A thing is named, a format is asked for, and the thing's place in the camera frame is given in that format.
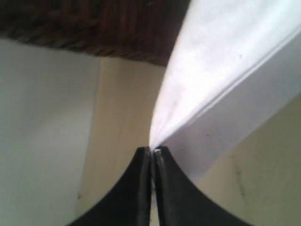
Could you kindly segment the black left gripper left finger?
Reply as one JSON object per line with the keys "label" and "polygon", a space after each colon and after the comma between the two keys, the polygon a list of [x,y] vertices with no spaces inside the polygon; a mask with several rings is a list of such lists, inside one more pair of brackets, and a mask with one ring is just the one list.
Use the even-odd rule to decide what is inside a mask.
{"label": "black left gripper left finger", "polygon": [[115,186],[70,226],[148,226],[151,212],[151,153],[137,148]]}

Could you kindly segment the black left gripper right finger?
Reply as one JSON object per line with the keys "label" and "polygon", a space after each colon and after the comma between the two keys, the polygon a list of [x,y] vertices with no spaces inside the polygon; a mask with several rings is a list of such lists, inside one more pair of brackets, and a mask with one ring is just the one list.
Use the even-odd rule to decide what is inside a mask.
{"label": "black left gripper right finger", "polygon": [[153,153],[153,178],[161,226],[246,226],[204,195],[184,174],[166,146]]}

